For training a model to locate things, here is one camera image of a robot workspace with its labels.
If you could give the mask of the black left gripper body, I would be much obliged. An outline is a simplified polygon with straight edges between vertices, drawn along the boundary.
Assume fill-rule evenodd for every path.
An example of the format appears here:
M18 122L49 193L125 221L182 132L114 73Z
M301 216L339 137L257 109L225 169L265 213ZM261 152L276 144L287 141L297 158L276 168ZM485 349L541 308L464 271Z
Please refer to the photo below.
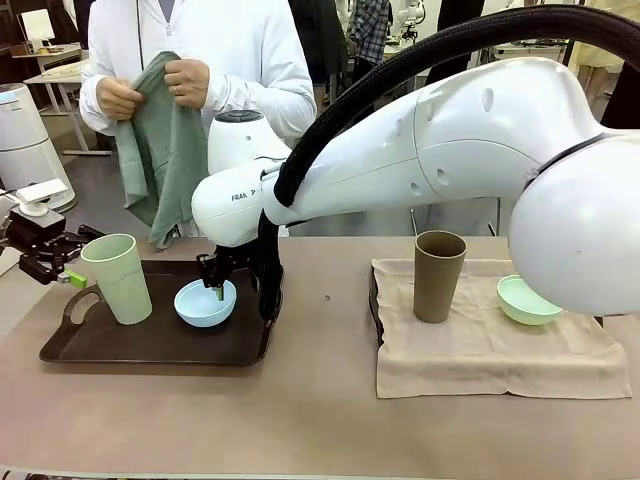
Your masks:
M52 260L56 253L72 260L79 255L83 239L67 232L66 218L55 211L33 217L12 208L1 226L1 245L35 255L42 261Z

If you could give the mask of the person's right hand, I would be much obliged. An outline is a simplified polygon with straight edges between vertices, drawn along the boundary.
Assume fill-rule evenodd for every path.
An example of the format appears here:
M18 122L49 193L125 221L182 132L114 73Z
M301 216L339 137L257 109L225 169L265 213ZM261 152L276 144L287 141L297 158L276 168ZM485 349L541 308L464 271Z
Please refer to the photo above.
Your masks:
M111 120L128 121L145 97L124 79L102 78L96 87L96 98L101 111Z

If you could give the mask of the person's left hand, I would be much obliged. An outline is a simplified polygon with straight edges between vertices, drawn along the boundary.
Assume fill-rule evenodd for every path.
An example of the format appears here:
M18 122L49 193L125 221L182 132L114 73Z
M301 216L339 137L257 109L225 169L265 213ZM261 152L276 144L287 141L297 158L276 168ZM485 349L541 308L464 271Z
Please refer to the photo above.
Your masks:
M209 67L200 60L179 59L165 64L164 81L177 105L202 109L209 80Z

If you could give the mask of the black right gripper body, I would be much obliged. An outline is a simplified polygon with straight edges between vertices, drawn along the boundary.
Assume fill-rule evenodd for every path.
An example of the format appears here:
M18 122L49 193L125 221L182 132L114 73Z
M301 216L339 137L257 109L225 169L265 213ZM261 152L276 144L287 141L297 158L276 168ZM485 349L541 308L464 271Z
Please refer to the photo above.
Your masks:
M212 254L198 254L196 263L199 274L207 271L212 286L223 285L236 270L246 269L251 264L251 246L238 247L217 246Z

